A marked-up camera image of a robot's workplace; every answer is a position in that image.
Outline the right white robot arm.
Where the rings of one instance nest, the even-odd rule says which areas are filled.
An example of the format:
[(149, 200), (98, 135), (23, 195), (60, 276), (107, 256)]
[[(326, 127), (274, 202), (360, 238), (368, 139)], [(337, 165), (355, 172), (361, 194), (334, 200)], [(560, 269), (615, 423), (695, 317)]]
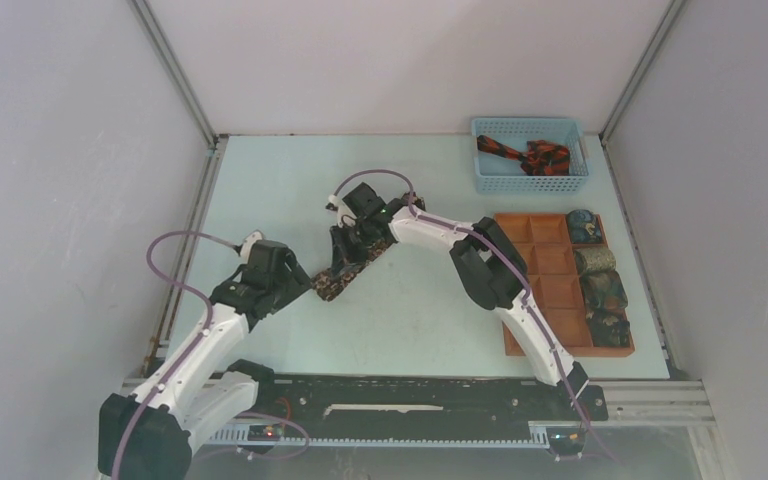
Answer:
[(445, 251), (466, 295), (502, 319), (535, 378), (546, 384), (541, 392), (545, 411), (566, 418), (580, 407), (590, 379), (549, 326), (527, 279), (525, 260), (495, 220), (484, 217), (469, 224), (430, 214), (413, 192), (386, 202), (366, 183), (344, 197), (330, 195), (326, 208), (337, 219), (329, 230), (331, 264), (313, 280), (322, 300), (336, 299), (396, 244)]

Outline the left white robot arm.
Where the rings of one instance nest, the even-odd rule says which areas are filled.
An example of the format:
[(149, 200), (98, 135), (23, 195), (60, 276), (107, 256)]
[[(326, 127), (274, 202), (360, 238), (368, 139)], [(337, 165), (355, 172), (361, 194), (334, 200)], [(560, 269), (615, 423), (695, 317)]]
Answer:
[(97, 469), (111, 479), (183, 479), (205, 442), (232, 417), (264, 416), (275, 388), (230, 371), (208, 387), (220, 362), (255, 326), (297, 300), (311, 279), (284, 243), (255, 231), (234, 246), (236, 270), (210, 294), (185, 341), (130, 394), (111, 394), (99, 411)]

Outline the brown floral tie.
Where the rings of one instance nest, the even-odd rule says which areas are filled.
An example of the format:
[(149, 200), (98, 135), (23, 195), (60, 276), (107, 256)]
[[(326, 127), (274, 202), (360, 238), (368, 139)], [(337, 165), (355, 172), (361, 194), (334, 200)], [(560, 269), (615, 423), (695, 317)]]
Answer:
[(339, 214), (340, 224), (329, 229), (331, 265), (312, 280), (313, 289), (322, 300), (335, 300), (364, 269), (397, 243), (383, 221), (407, 207), (409, 201), (412, 206), (426, 207), (422, 197), (409, 193), (389, 203), (384, 203), (374, 191), (349, 193), (342, 198), (353, 217)]

